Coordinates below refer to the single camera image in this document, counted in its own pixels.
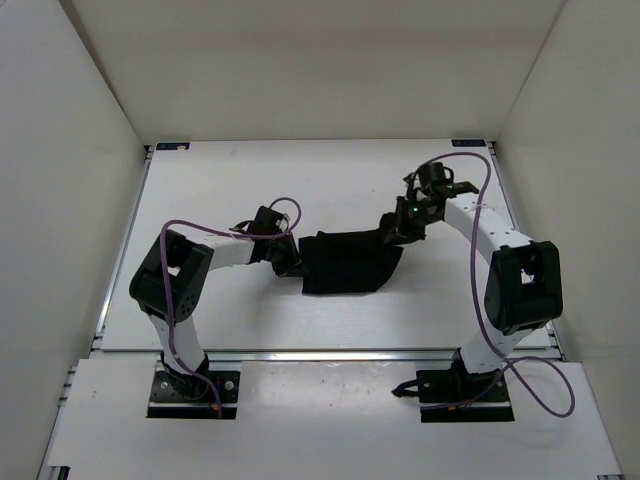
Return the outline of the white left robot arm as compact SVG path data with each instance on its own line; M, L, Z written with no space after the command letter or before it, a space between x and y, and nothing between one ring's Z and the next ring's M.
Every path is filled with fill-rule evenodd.
M188 398L208 389L207 355L193 316L208 275L235 266L268 262L279 277L301 272L294 219L273 204L258 208L254 218L228 230L186 220L162 227L129 285L129 295L151 320L162 348L162 362L174 385Z

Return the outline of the black skirt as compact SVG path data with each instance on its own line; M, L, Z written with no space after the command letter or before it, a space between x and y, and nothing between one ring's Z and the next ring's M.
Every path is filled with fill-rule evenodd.
M395 272L402 254L400 246L388 245L374 230L326 233L298 241L305 267L305 295L373 293Z

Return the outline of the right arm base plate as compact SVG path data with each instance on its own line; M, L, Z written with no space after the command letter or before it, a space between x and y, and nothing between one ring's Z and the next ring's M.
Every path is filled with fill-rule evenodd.
M422 369L396 386L397 398L417 398L422 423L502 423L515 420L506 381L498 371L470 374L460 365Z

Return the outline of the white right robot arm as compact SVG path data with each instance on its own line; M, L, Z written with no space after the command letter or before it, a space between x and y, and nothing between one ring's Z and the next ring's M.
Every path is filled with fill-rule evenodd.
M394 212L381 220L382 241L405 245L426 237L429 225L443 222L470 243L470 259L488 265L486 286L472 290L478 333L456 354L458 369L448 376L449 391L471 400L484 388L484 377L501 368L514 348L563 311L559 250L535 241L489 207L485 187L458 182L441 159L408 174L406 192Z

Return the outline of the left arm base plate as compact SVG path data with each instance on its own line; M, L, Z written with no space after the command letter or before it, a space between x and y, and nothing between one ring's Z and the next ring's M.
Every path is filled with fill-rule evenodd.
M151 384L146 416L151 419L235 420L241 371L224 367L197 370L209 382L173 374L157 365Z

